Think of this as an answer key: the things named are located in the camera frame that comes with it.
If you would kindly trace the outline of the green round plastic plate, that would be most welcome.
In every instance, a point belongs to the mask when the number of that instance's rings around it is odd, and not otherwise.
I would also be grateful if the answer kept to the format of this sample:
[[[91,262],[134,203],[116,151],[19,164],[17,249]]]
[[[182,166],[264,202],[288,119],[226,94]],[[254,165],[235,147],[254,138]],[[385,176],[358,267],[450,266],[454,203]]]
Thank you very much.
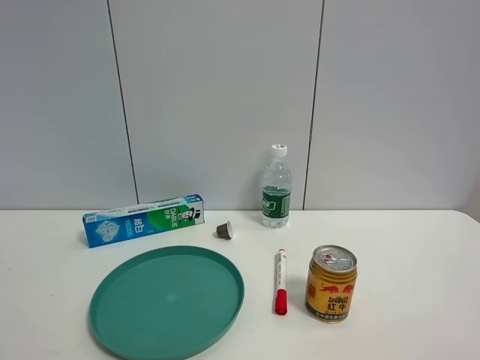
[[[238,268],[204,247],[160,247],[116,267],[91,298],[97,342],[122,359],[187,359],[218,342],[245,298]]]

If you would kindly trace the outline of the white marker red cap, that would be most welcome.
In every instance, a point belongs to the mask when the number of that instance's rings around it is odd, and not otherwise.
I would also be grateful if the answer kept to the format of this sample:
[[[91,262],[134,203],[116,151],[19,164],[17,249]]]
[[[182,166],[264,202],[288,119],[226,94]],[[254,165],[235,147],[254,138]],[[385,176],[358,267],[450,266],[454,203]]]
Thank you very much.
[[[287,298],[287,252],[279,249],[275,255],[274,312],[285,316],[288,311]]]

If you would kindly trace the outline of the gold Red Bull can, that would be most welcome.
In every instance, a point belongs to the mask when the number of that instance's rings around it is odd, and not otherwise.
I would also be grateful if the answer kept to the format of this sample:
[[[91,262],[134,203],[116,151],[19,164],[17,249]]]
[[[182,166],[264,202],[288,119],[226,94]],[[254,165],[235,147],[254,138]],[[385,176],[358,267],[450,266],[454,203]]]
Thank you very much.
[[[324,323],[340,323],[349,313],[357,278],[356,256],[344,247],[322,245],[310,259],[305,307]]]

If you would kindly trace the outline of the clear water bottle green label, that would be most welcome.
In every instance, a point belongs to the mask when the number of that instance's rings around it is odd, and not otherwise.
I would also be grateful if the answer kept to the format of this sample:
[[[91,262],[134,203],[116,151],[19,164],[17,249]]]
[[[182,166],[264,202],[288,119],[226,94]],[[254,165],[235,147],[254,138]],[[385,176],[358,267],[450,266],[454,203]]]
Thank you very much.
[[[271,146],[271,160],[262,180],[262,222],[271,229],[283,228],[289,220],[292,175],[287,152],[286,145]]]

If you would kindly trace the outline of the blue green toothpaste box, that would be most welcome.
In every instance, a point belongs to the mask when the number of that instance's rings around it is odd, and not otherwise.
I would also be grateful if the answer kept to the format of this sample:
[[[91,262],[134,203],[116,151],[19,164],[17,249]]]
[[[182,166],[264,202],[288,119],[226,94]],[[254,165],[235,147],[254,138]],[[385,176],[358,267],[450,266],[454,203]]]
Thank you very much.
[[[84,214],[88,246],[165,233],[204,222],[203,198],[198,194]]]

